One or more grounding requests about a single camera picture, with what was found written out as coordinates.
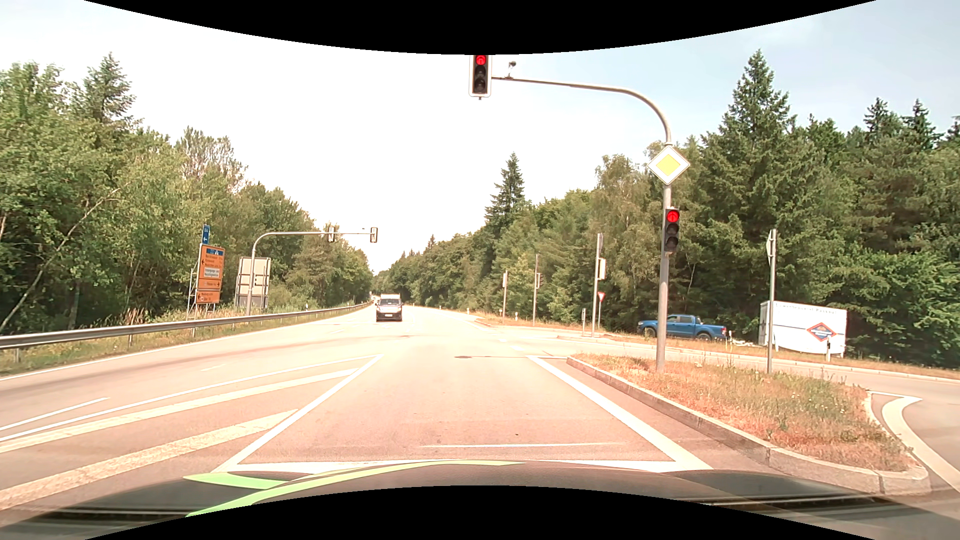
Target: white road line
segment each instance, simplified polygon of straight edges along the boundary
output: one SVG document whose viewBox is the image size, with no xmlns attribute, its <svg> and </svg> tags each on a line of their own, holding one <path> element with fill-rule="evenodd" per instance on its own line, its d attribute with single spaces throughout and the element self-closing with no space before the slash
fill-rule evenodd
<svg viewBox="0 0 960 540">
<path fill-rule="evenodd" d="M 626 443 L 549 443 L 549 444 L 431 444 L 421 448 L 538 448 L 548 446 L 602 446 Z"/>
<path fill-rule="evenodd" d="M 356 371 L 356 368 L 347 369 L 344 371 L 338 371 L 334 373 L 326 373 L 323 375 L 315 375 L 313 377 L 306 377 L 303 379 L 286 380 L 284 382 L 276 382 L 274 384 L 265 384 L 263 386 L 255 386 L 254 388 L 247 388 L 244 390 L 237 390 L 235 392 L 228 392 L 227 394 L 218 394 L 216 396 L 200 398 L 199 400 L 193 400 L 193 401 L 183 402 L 183 403 L 174 404 L 174 405 L 159 406 L 156 408 L 142 410 L 139 412 L 132 412 L 132 413 L 124 414 L 121 416 L 112 416 L 110 418 L 105 418 L 103 420 L 94 420 L 93 422 L 87 422 L 86 424 L 80 424 L 79 426 L 71 426 L 69 428 L 61 428 L 59 430 L 47 431 L 46 433 L 40 433 L 37 435 L 32 435 L 27 437 L 21 437 L 19 439 L 14 439 L 13 441 L 0 444 L 0 454 L 6 453 L 6 452 L 12 452 L 14 450 L 19 450 L 21 448 L 36 446 L 38 444 L 57 441 L 57 440 L 73 437 L 76 435 L 82 435 L 84 433 L 90 433 L 97 430 L 105 430 L 107 428 L 124 426 L 126 424 L 131 424 L 133 422 L 138 422 L 140 420 L 148 420 L 150 418 L 166 416 L 168 414 L 173 414 L 175 412 L 183 412 L 185 410 L 191 410 L 191 409 L 202 407 L 202 406 L 216 405 L 224 402 L 229 402 L 232 400 L 239 400 L 241 398 L 247 398 L 249 396 L 265 394 L 267 392 L 283 390 L 285 388 L 293 388 L 295 386 L 302 386 L 304 384 L 319 382 L 321 380 L 330 380 L 330 379 L 338 379 L 340 377 L 347 377 L 351 375 L 354 371 Z"/>
<path fill-rule="evenodd" d="M 179 441 L 154 446 L 153 448 L 132 454 L 121 455 L 113 459 L 86 465 L 79 469 L 0 490 L 0 510 L 30 503 L 97 480 L 115 477 L 172 457 L 189 454 L 197 450 L 268 430 L 284 418 L 290 416 L 294 411 L 296 411 L 296 409 L 236 424 L 228 428 L 208 431 L 207 433 L 186 437 Z"/>
<path fill-rule="evenodd" d="M 359 377 L 361 373 L 367 371 L 367 369 L 369 369 L 371 366 L 373 366 L 373 365 L 374 365 L 380 358 L 382 358 L 382 357 L 383 357 L 383 355 L 377 355 L 377 356 L 375 356 L 375 357 L 373 358 L 373 360 L 367 362 L 366 364 L 363 365 L 363 367 L 361 367 L 361 368 L 359 368 L 358 370 L 354 371 L 353 374 L 350 375 L 349 377 L 347 377 L 346 379 L 341 380 L 340 382 L 338 382 L 336 386 L 334 386 L 333 388 L 330 388 L 329 390 L 327 390 L 326 392 L 324 392 L 322 396 L 320 396 L 320 397 L 317 398 L 316 400 L 310 402 L 310 403 L 309 403 L 307 406 L 305 406 L 304 408 L 298 410 L 293 416 L 287 418 L 286 420 L 284 420 L 283 422 L 281 422 L 280 424 L 278 424 L 276 427 L 274 427 L 272 430 L 269 430 L 269 431 L 267 431 L 266 433 L 264 433 L 263 436 L 261 436 L 260 438 L 256 439 L 255 441 L 253 441 L 253 442 L 250 444 L 250 446 L 248 446 L 247 448 L 241 450 L 239 453 L 237 453 L 237 455 L 235 455 L 234 457 L 231 457 L 230 459 L 228 459 L 227 461 L 225 461 L 225 462 L 224 462 L 223 464 L 221 464 L 219 467 L 217 467 L 216 469 L 214 469 L 213 472 L 214 472 L 214 473 L 222 473 L 222 472 L 226 471 L 227 469 L 229 469 L 230 467 L 239 464 L 241 461 L 243 461 L 243 460 L 246 459 L 248 456 L 250 456 L 250 454 L 253 454 L 253 453 L 256 452 L 257 450 L 259 450 L 263 445 L 265 445 L 265 444 L 267 444 L 268 442 L 270 442 L 271 439 L 273 439 L 273 438 L 276 437 L 277 435 L 281 434 L 284 430 L 286 430 L 287 428 L 289 428 L 294 422 L 297 422 L 297 421 L 298 421 L 300 418 L 302 418 L 306 413 L 308 413 L 308 412 L 310 412 L 311 410 L 313 410 L 314 408 L 316 408 L 319 404 L 325 402 L 330 396 L 332 396 L 333 394 L 336 394 L 341 388 L 343 388 L 344 386 L 348 385 L 352 380 L 354 380 L 354 379 L 356 379 L 357 377 Z"/>
<path fill-rule="evenodd" d="M 75 409 L 75 408 L 80 408 L 80 407 L 82 407 L 82 406 L 92 405 L 92 404 L 95 404 L 95 403 L 99 403 L 99 402 L 101 402 L 101 401 L 103 401 L 103 400 L 106 400 L 106 399 L 109 399 L 109 398 L 100 398 L 100 399 L 97 399 L 97 400 L 90 400 L 90 401 L 88 401 L 88 402 L 86 402 L 86 403 L 82 403 L 82 404 L 79 404 L 79 405 L 72 405 L 72 406 L 64 407 L 64 408 L 62 408 L 62 409 L 55 410 L 55 411 L 53 411 L 53 412 L 48 412 L 48 413 L 46 413 L 46 414 L 41 414 L 41 415 L 35 416 L 35 417 L 33 417 L 33 418 L 28 418 L 28 419 L 26 419 L 26 420 L 21 420 L 21 421 L 19 421 L 19 422 L 14 422 L 13 424 L 7 424 L 6 426 L 0 426 L 0 431 L 2 431 L 2 430 L 8 430 L 8 429 L 10 429 L 10 428 L 16 428 L 17 426 L 23 426 L 24 424 L 29 424 L 29 423 L 31 423 L 31 422 L 35 422 L 36 420 L 40 420 L 40 419 L 43 419 L 43 418 L 47 418 L 48 416 L 53 416 L 53 415 L 55 415 L 55 414 L 60 414 L 60 413 L 62 413 L 62 412 L 66 412 L 66 411 L 68 411 L 68 410 L 73 410 L 73 409 Z"/>
<path fill-rule="evenodd" d="M 34 375 L 41 375 L 41 374 L 44 374 L 44 373 L 51 373 L 51 372 L 54 372 L 54 371 L 59 371 L 59 370 L 61 370 L 61 369 L 73 369 L 73 368 L 88 366 L 88 365 L 92 365 L 92 364 L 99 364 L 100 362 L 109 362 L 109 361 L 112 361 L 112 360 L 122 360 L 123 358 L 129 358 L 129 357 L 131 357 L 131 356 L 141 356 L 141 355 L 148 355 L 148 354 L 150 354 L 150 353 L 160 353 L 160 352 L 163 352 L 163 351 L 172 351 L 172 350 L 174 350 L 174 349 L 179 349 L 179 348 L 181 348 L 181 347 L 190 347 L 190 346 L 193 346 L 193 345 L 202 345 L 202 344 L 204 344 L 204 343 L 215 343 L 215 342 L 217 342 L 217 341 L 223 341 L 223 340 L 225 340 L 225 339 L 233 339 L 234 337 L 241 337 L 241 336 L 244 336 L 244 335 L 254 335 L 254 334 L 264 333 L 264 332 L 268 332 L 268 331 L 286 330 L 286 329 L 290 329 L 290 328 L 293 328 L 293 327 L 298 327 L 298 326 L 303 326 L 303 325 L 311 325 L 311 324 L 316 324 L 316 323 L 298 323 L 298 324 L 295 324 L 295 325 L 288 325 L 288 326 L 283 326 L 283 327 L 270 328 L 270 329 L 267 329 L 267 330 L 247 331 L 247 332 L 244 332 L 244 333 L 235 333 L 235 334 L 233 334 L 233 335 L 225 335 L 225 336 L 223 336 L 223 337 L 214 337 L 213 339 L 205 339 L 205 340 L 203 340 L 203 341 L 193 341 L 193 342 L 190 342 L 190 343 L 180 343 L 179 345 L 171 345 L 170 347 L 161 347 L 160 349 L 151 349 L 151 350 L 149 350 L 149 351 L 140 351 L 139 353 L 130 353 L 130 354 L 128 354 L 128 355 L 111 356 L 110 358 L 101 358 L 101 359 L 99 359 L 99 360 L 90 360 L 89 362 L 80 362 L 80 363 L 76 363 L 76 364 L 70 364 L 70 365 L 68 365 L 68 366 L 54 367 L 54 368 L 50 368 L 50 369 L 41 369 L 41 370 L 39 370 L 39 371 L 31 371 L 31 372 L 28 372 L 28 373 L 21 373 L 21 374 L 19 374 L 19 375 L 10 375 L 10 376 L 8 376 L 8 377 L 0 377 L 0 382 L 3 382 L 3 381 L 5 381 L 5 380 L 20 379 L 21 377 L 32 377 L 32 376 L 34 376 Z"/>
<path fill-rule="evenodd" d="M 683 447 L 681 447 L 679 444 L 674 442 L 672 439 L 668 438 L 663 433 L 660 433 L 659 431 L 654 430 L 653 428 L 648 426 L 646 423 L 644 423 L 642 420 L 640 420 L 639 418 L 636 418 L 633 414 L 627 412 L 620 405 L 617 405 L 614 402 L 610 401 L 609 399 L 605 398 L 604 396 L 600 395 L 599 392 L 593 390 L 592 388 L 583 384 L 582 382 L 576 379 L 573 379 L 570 375 L 560 371 L 559 369 L 555 368 L 554 366 L 548 364 L 547 362 L 543 361 L 542 359 L 536 356 L 530 355 L 527 357 L 533 360 L 535 363 L 537 363 L 538 366 L 542 367 L 543 369 L 553 374 L 558 379 L 572 386 L 573 389 L 575 389 L 576 391 L 586 396 L 592 402 L 603 407 L 604 410 L 606 410 L 611 415 L 613 415 L 613 418 L 616 418 L 617 420 L 622 422 L 624 425 L 626 425 L 628 428 L 633 430 L 637 435 L 643 437 L 644 439 L 649 441 L 651 444 L 656 446 L 661 452 L 663 452 L 664 454 L 667 454 L 667 456 L 669 456 L 671 459 L 676 461 L 679 465 L 682 465 L 685 470 L 712 469 L 712 467 L 704 463 L 699 457 L 692 454 L 688 450 L 684 449 Z"/>
<path fill-rule="evenodd" d="M 158 398 L 151 398 L 151 399 L 149 399 L 149 400 L 143 400 L 142 402 L 136 402 L 135 404 L 122 405 L 122 406 L 118 406 L 118 407 L 114 407 L 114 408 L 109 408 L 109 409 L 107 409 L 107 410 L 102 410 L 102 411 L 100 411 L 100 412 L 94 412 L 94 413 L 91 413 L 91 414 L 86 414 L 86 415 L 84 415 L 84 416 L 78 416 L 78 417 L 76 417 L 76 418 L 71 418 L 71 419 L 69 419 L 69 420 L 63 420 L 62 422 L 57 422 L 56 424 L 50 424 L 49 426 L 41 426 L 41 427 L 39 427 L 39 428 L 34 428 L 34 429 L 32 429 L 32 430 L 21 431 L 20 433 L 14 433 L 13 435 L 7 435 L 7 436 L 5 436 L 5 437 L 0 437 L 0 442 L 6 441 L 6 440 L 8 440 L 8 439 L 13 439 L 14 437 L 19 437 L 19 436 L 21 436 L 21 435 L 29 435 L 30 433 L 36 433 L 37 431 L 48 430 L 48 429 L 50 429 L 50 428 L 56 428 L 56 427 L 59 427 L 59 426 L 63 426 L 64 424 L 72 424 L 72 423 L 74 423 L 74 422 L 80 422 L 81 420 L 86 420 L 87 418 L 93 418 L 93 417 L 95 417 L 95 416 L 103 416 L 104 414 L 110 414 L 111 412 L 116 412 L 116 411 L 118 411 L 118 410 L 124 410 L 124 409 L 131 408 L 131 407 L 135 407 L 135 406 L 151 404 L 151 403 L 153 403 L 153 402 L 158 402 L 158 401 L 161 401 L 161 400 L 167 400 L 167 399 L 170 399 L 170 398 L 176 398 L 177 396 L 183 396 L 183 395 L 186 395 L 186 394 L 192 394 L 192 393 L 194 393 L 194 392 L 200 392 L 200 391 L 202 391 L 202 390 L 209 390 L 210 388 L 216 388 L 216 387 L 218 387 L 218 386 L 226 386 L 227 384 L 235 384 L 235 383 L 237 383 L 237 382 L 244 382 L 244 381 L 247 381 L 247 380 L 262 379 L 262 378 L 264 378 L 264 377 L 270 377 L 270 376 L 273 376 L 273 375 L 280 375 L 280 374 L 283 374 L 283 373 L 291 373 L 291 372 L 294 372 L 294 371 L 300 371 L 300 370 L 310 369 L 310 368 L 314 368 L 314 367 L 326 366 L 326 365 L 330 365 L 330 364 L 338 364 L 338 363 L 342 363 L 342 362 L 351 362 L 351 361 L 354 361 L 354 360 L 362 360 L 362 359 L 364 359 L 364 358 L 369 358 L 369 357 L 371 357 L 371 356 L 373 356 L 373 355 L 358 356 L 358 357 L 356 357 L 356 358 L 345 358 L 345 359 L 343 359 L 343 360 L 333 360 L 333 361 L 330 361 L 330 362 L 321 362 L 321 363 L 319 363 L 319 364 L 310 364 L 310 365 L 306 365 L 306 366 L 292 367 L 292 368 L 289 368 L 289 369 L 281 369 L 280 371 L 273 371 L 273 372 L 270 372 L 270 373 L 264 373 L 264 374 L 262 374 L 262 375 L 253 375 L 253 376 L 251 376 L 251 377 L 244 377 L 243 379 L 234 379 L 234 380 L 228 380 L 228 381 L 226 381 L 226 382 L 217 382 L 216 384 L 208 384 L 207 386 L 201 386 L 201 387 L 199 387 L 199 388 L 191 388 L 190 390 L 183 390 L 182 392 L 176 392 L 176 393 L 174 393 L 174 394 L 167 394 L 166 396 L 160 396 L 160 397 L 158 397 Z"/>
<path fill-rule="evenodd" d="M 903 419 L 903 410 L 908 405 L 918 401 L 921 401 L 921 399 L 904 396 L 884 405 L 883 409 L 880 410 L 880 414 L 883 416 L 883 420 L 887 422 L 887 426 L 890 427 L 890 431 L 899 437 L 900 440 L 903 441 L 903 444 L 911 447 L 913 454 L 920 461 L 936 473 L 938 477 L 950 484 L 950 487 L 960 491 L 960 471 L 957 471 L 956 468 L 947 463 L 947 461 L 934 452 L 932 448 L 926 446 L 926 443 L 917 433 L 913 432 L 913 430 L 907 426 L 906 420 Z"/>
<path fill-rule="evenodd" d="M 453 319 L 454 321 L 460 321 L 461 323 L 470 325 L 470 326 L 476 328 L 476 329 L 479 330 L 479 331 L 493 331 L 493 330 L 491 330 L 491 329 L 487 329 L 487 328 L 483 328 L 483 327 L 478 327 L 477 325 L 474 325 L 474 324 L 471 323 L 470 321 L 465 321 L 465 320 L 463 320 L 463 319 L 457 319 L 457 318 L 449 317 L 449 316 L 448 316 L 447 318 Z"/>
</svg>

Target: yellow diamond sign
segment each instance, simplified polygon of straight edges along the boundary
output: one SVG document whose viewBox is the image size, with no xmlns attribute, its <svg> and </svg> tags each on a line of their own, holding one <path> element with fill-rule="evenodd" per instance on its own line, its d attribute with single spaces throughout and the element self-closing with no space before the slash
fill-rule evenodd
<svg viewBox="0 0 960 540">
<path fill-rule="evenodd" d="M 677 152 L 673 146 L 666 146 L 655 158 L 650 160 L 647 168 L 657 175 L 657 178 L 661 179 L 664 184 L 670 184 L 689 166 L 690 162 L 685 160 L 680 152 Z"/>
</svg>

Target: forest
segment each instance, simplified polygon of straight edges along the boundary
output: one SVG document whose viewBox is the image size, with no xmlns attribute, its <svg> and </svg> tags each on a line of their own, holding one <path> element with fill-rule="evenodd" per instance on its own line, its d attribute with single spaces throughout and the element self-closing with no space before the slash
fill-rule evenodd
<svg viewBox="0 0 960 540">
<path fill-rule="evenodd" d="M 798 121 L 788 97 L 757 51 L 716 131 L 677 143 L 691 166 L 672 184 L 682 219 L 670 311 L 756 341 L 776 228 L 777 299 L 846 309 L 848 354 L 960 367 L 960 117 L 938 132 L 920 100 L 897 112 L 877 98 L 843 131 Z M 661 183 L 642 163 L 604 156 L 593 189 L 540 203 L 524 195 L 516 154 L 500 177 L 482 228 L 400 254 L 374 292 L 499 312 L 506 271 L 507 311 L 529 319 L 539 255 L 538 319 L 579 322 L 603 233 L 604 326 L 656 317 Z"/>
<path fill-rule="evenodd" d="M 320 231 L 280 188 L 245 177 L 229 138 L 171 140 L 130 115 L 135 96 L 108 55 L 80 83 L 54 65 L 0 71 L 0 334 L 149 322 L 185 310 L 203 225 L 238 258 L 271 231 Z M 269 308 L 366 301 L 373 275 L 342 238 L 268 237 Z"/>
</svg>

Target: guardrail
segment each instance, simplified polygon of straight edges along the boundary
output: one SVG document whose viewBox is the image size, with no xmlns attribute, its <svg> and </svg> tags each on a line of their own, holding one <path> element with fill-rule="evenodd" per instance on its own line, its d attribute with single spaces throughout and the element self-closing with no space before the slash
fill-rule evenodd
<svg viewBox="0 0 960 540">
<path fill-rule="evenodd" d="M 257 321 L 270 321 L 274 319 L 285 319 L 289 317 L 303 317 L 306 315 L 315 315 L 318 313 L 329 313 L 332 311 L 346 311 L 357 307 L 365 307 L 371 304 L 357 304 L 346 307 L 328 307 L 327 309 L 311 309 L 309 311 L 292 311 L 289 313 L 268 313 L 264 315 L 241 315 L 239 317 L 221 317 L 219 319 L 196 319 L 192 321 L 176 321 L 172 323 L 151 323 L 147 325 L 128 325 L 122 327 L 106 327 L 95 329 L 67 330 L 67 331 L 48 331 L 43 333 L 23 333 L 20 335 L 0 336 L 0 351 L 6 349 L 22 349 L 24 347 L 35 347 L 37 345 L 51 345 L 53 343 L 67 343 L 69 341 L 85 341 L 87 339 L 99 339 L 102 337 L 119 337 L 124 335 L 133 336 L 140 333 L 154 333 L 158 331 L 191 330 L 201 327 L 215 327 L 221 325 L 232 325 L 236 323 L 255 323 Z"/>
</svg>

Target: tree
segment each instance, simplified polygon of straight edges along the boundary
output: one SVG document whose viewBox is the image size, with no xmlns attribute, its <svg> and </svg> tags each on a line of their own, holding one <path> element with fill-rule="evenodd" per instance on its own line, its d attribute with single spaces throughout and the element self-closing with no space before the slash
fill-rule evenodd
<svg viewBox="0 0 960 540">
<path fill-rule="evenodd" d="M 494 184 L 498 189 L 491 197 L 492 204 L 487 207 L 487 224 L 494 238 L 513 223 L 516 212 L 524 205 L 523 176 L 520 174 L 516 153 L 507 160 L 507 168 L 500 169 L 503 184 Z"/>
</svg>

